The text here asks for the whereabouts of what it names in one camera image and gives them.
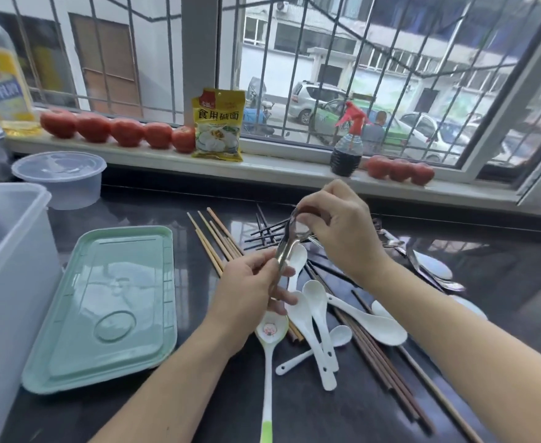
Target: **brown door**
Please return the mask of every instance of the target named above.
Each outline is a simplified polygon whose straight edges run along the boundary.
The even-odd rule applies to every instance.
[[[105,63],[103,70],[93,19],[83,15],[70,14],[70,21],[72,22],[76,51],[82,66],[86,91],[90,98],[107,99],[106,74],[106,83],[112,101],[111,111],[105,101],[92,99],[89,100],[90,108],[102,113],[142,118],[129,26],[97,19],[102,57]]]

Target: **green plastic lid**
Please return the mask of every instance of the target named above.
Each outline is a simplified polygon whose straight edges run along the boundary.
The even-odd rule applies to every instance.
[[[23,371],[47,394],[162,363],[177,340],[172,231],[94,230],[76,243]]]

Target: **black countertop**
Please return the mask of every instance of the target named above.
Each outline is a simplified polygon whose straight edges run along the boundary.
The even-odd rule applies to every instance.
[[[269,223],[284,219],[292,207],[260,204]],[[85,232],[126,225],[165,225],[174,236],[178,345],[201,323],[217,275],[204,252],[187,211],[207,207],[238,241],[257,229],[253,201],[164,193],[104,186],[102,199],[77,211],[49,211],[62,263]],[[466,297],[498,326],[541,352],[541,232],[382,216],[383,226],[397,236],[416,238],[416,249],[445,262],[455,279],[467,286]],[[312,252],[317,248],[310,247]],[[321,256],[313,256],[326,263]],[[405,261],[396,253],[392,257]],[[351,286],[325,276],[334,292],[358,306]],[[305,272],[299,287],[308,280]],[[365,300],[371,296],[363,292]],[[337,324],[329,317],[329,327]],[[450,398],[485,442],[495,441],[469,407],[412,342],[407,350]],[[274,367],[306,349],[282,342]],[[463,442],[437,402],[414,372],[392,349],[386,349],[417,401],[437,427],[427,435],[411,423],[366,366],[354,344],[337,350],[340,371],[333,392],[322,389],[313,358],[282,377],[274,377],[273,430],[278,442]],[[194,437],[195,442],[258,441],[262,417],[264,355],[254,336],[227,365]],[[98,385],[55,395],[37,396],[20,389],[6,422],[2,443],[82,443],[90,439],[149,376],[141,372]]]

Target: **silver suv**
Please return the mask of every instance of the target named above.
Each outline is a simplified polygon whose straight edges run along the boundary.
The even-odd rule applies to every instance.
[[[297,82],[291,92],[291,101],[289,103],[289,115],[297,118],[301,124],[310,123],[310,115],[314,109],[315,102],[318,99],[319,83],[301,81]],[[322,91],[319,94],[318,107],[324,107],[326,103],[335,99],[345,99],[346,92],[331,84],[323,84]]]

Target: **green car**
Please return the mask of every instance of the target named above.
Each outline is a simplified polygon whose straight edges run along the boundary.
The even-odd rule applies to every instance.
[[[369,101],[359,99],[353,99],[353,103],[365,113],[368,111],[369,106],[371,105]],[[336,130],[336,123],[338,122],[338,119],[340,119],[340,112],[342,111],[343,107],[344,101],[340,99],[330,101],[324,107],[318,107],[315,117],[310,121],[310,132],[319,136],[319,138],[326,144],[334,146],[334,144],[336,144],[341,137],[348,133],[348,129],[351,126],[350,121],[341,124],[338,127],[336,140],[333,140],[334,131]],[[373,104],[373,108],[367,115],[369,117],[369,123],[375,122],[377,112],[380,110],[387,113],[387,121],[383,126],[384,129],[386,129],[389,122],[392,121],[392,114],[377,104]],[[409,136],[410,128],[402,123],[399,123],[398,120],[393,118],[392,125],[387,131],[387,135],[385,135],[386,146],[384,151],[392,150],[394,151],[394,154],[397,154],[395,149],[405,146]]]

